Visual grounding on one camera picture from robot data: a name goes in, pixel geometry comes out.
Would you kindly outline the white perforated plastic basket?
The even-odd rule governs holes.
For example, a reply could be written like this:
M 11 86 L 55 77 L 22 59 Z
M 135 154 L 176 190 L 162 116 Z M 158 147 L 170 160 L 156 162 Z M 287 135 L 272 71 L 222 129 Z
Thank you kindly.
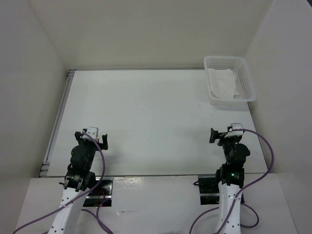
M 244 58 L 206 56 L 204 70 L 212 105 L 236 105 L 256 100 L 254 83 Z

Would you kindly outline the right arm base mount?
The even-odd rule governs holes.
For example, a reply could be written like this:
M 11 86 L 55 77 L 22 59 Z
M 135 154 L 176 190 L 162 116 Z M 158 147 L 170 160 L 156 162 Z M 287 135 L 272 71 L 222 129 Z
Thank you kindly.
M 220 202 L 218 181 L 215 175 L 198 175 L 197 181 L 193 183 L 199 189 L 201 205 L 217 205 Z

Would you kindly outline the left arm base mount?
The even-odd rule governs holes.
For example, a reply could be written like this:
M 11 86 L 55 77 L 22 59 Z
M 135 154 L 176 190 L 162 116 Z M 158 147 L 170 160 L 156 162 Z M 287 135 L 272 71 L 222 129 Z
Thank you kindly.
M 100 184 L 88 194 L 83 207 L 111 207 L 113 181 L 112 177 L 104 177 Z

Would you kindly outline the white pleated skirt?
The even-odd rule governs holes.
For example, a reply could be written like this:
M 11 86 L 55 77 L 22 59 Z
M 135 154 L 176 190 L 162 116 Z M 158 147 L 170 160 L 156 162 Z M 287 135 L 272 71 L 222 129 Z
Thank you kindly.
M 210 90 L 215 98 L 234 99 L 239 96 L 236 86 L 236 75 L 232 70 L 208 69 Z

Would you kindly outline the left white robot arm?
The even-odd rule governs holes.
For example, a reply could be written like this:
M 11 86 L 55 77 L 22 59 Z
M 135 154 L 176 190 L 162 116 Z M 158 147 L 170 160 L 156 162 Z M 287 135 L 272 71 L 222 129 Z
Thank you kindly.
M 78 145 L 71 150 L 60 211 L 56 212 L 48 231 L 50 234 L 73 234 L 86 197 L 93 194 L 99 185 L 91 166 L 96 152 L 108 150 L 107 135 L 102 136 L 100 143 L 98 128 L 87 127 L 82 132 L 75 132 L 75 138 Z

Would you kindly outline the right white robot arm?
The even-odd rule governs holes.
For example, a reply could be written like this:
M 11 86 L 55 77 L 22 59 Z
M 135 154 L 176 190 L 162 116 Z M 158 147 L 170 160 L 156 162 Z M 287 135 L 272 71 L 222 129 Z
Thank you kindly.
M 231 124 L 226 132 L 211 129 L 209 142 L 222 147 L 226 162 L 216 171 L 214 187 L 219 191 L 216 234 L 239 234 L 241 192 L 244 186 L 244 163 L 250 150 L 240 143 L 244 131 L 240 123 Z

